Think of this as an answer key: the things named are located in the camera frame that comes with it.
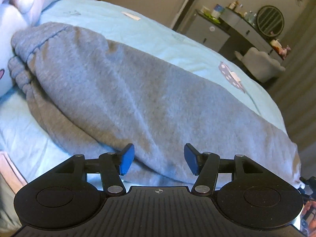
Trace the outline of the grey sweatpants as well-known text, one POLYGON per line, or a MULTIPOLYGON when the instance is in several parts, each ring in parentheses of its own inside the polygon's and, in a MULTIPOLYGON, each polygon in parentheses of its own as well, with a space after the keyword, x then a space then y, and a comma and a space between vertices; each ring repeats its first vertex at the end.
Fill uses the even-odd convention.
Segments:
POLYGON ((193 184, 187 143, 250 157, 299 187, 297 146, 222 86, 86 28, 46 23, 18 31, 12 78, 49 137, 74 155, 135 146, 126 181, 193 184))

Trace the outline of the grey upholstered chair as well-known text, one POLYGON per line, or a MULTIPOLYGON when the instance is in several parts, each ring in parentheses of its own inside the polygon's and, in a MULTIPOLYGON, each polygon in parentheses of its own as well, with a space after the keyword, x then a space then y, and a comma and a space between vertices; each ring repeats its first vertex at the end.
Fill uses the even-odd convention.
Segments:
POLYGON ((255 47, 248 49, 245 55, 242 55, 238 51, 234 51, 234 55, 261 83, 265 83, 285 72, 285 67, 279 61, 255 47))

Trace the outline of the pink figurine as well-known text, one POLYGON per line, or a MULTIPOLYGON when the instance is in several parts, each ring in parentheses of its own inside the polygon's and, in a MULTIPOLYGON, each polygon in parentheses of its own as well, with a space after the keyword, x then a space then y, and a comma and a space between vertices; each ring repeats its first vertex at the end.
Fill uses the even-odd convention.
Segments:
POLYGON ((280 56, 282 57, 282 59, 285 59, 290 52, 291 52, 291 48, 287 46, 286 48, 281 49, 280 56))

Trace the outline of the grey dresser cabinet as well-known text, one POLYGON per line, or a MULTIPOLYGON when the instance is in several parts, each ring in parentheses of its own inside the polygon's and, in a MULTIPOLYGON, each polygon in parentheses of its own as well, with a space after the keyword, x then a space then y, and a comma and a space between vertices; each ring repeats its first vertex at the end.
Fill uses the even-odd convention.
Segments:
POLYGON ((201 11, 195 10, 184 27, 183 34, 230 61, 236 59, 236 51, 244 55, 248 49, 255 47, 280 63, 283 62, 283 58, 253 26, 229 9, 225 9, 219 24, 211 21, 201 11))

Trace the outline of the blue white tissue canister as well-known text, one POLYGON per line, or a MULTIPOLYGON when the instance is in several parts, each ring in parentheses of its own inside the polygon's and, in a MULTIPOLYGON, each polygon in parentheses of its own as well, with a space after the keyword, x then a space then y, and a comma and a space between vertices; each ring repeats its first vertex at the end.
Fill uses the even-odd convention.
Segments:
POLYGON ((211 16, 213 18, 218 19, 220 17, 220 15, 224 12, 224 7, 222 7, 221 5, 217 4, 215 5, 213 11, 211 12, 211 16))

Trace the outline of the round mirror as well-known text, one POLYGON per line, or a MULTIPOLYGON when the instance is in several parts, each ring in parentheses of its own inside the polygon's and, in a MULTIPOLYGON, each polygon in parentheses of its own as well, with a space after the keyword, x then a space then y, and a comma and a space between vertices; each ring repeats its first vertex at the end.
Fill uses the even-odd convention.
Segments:
POLYGON ((282 12, 275 6, 265 5, 257 13, 257 27, 261 34, 269 38, 277 37, 284 29, 282 12))

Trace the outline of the white pink plush toy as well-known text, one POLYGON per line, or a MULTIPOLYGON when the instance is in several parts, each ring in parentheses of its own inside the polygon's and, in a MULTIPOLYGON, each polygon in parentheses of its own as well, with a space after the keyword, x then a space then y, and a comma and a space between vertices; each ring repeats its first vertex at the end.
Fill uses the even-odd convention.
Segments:
POLYGON ((12 36, 38 23, 42 11, 58 0, 1 0, 1 96, 13 86, 8 61, 13 57, 12 36))

